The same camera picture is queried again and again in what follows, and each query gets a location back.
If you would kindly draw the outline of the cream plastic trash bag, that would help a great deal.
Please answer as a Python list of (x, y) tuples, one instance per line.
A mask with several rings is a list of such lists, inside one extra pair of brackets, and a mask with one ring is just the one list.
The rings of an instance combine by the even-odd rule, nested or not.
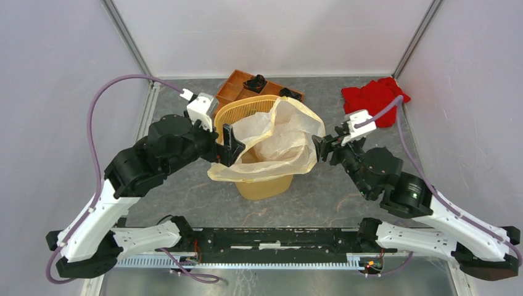
[(258, 113), (232, 125), (233, 128), (241, 129), (241, 139), (252, 139), (245, 134), (245, 130), (247, 123), (254, 119), (267, 124), (272, 132), (268, 139), (253, 147), (255, 153), (269, 163), (262, 166), (264, 169), (293, 175), (306, 174), (312, 170), (317, 158), (311, 137), (323, 137), (326, 134), (324, 122), (314, 111), (296, 99), (279, 97), (270, 113)]

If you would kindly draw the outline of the yellow mesh trash bin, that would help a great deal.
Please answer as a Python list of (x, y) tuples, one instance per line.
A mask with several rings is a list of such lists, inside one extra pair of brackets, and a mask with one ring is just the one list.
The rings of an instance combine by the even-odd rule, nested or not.
[[(258, 113), (270, 113), (274, 103), (279, 99), (277, 95), (261, 95), (240, 99), (225, 105), (217, 111), (214, 117), (214, 126), (218, 132), (218, 142), (223, 143), (224, 125), (233, 125), (244, 118), (250, 118)], [(245, 149), (237, 159), (236, 166), (212, 165), (208, 176), (214, 181), (234, 182), (240, 194), (249, 200), (265, 199), (281, 194), (288, 190), (293, 174), (272, 173), (262, 166), (269, 164), (255, 153), (253, 147), (262, 140), (268, 139), (272, 132), (267, 124), (259, 119), (248, 122), (245, 134), (252, 139), (241, 139), (243, 134), (240, 128), (234, 128), (234, 135), (245, 144)]]

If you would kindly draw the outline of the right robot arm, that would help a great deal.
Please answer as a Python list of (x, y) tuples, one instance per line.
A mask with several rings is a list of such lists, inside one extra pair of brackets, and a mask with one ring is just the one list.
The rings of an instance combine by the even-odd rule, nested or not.
[(520, 242), (514, 226), (497, 227), (468, 216), (418, 176), (403, 171), (403, 161), (385, 147), (364, 150), (364, 140), (343, 143), (342, 137), (313, 136), (317, 158), (340, 165), (366, 200), (382, 209), (426, 225), (411, 229), (365, 218), (356, 235), (357, 246), (407, 250), (446, 260), (462, 272), (484, 281), (516, 277), (519, 259), (511, 247)]

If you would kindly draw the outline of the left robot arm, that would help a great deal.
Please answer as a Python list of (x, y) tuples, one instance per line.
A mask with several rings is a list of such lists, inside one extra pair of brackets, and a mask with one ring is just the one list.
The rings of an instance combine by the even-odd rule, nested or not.
[(133, 147), (120, 151), (99, 174), (99, 185), (83, 212), (66, 229), (51, 231), (46, 242), (52, 251), (48, 266), (55, 266), (65, 284), (92, 279), (110, 271), (119, 261), (139, 253), (175, 247), (189, 250), (194, 231), (182, 216), (135, 230), (115, 230), (118, 220), (153, 188), (198, 159), (231, 166), (245, 150), (230, 125), (218, 133), (200, 120), (166, 115), (149, 127)]

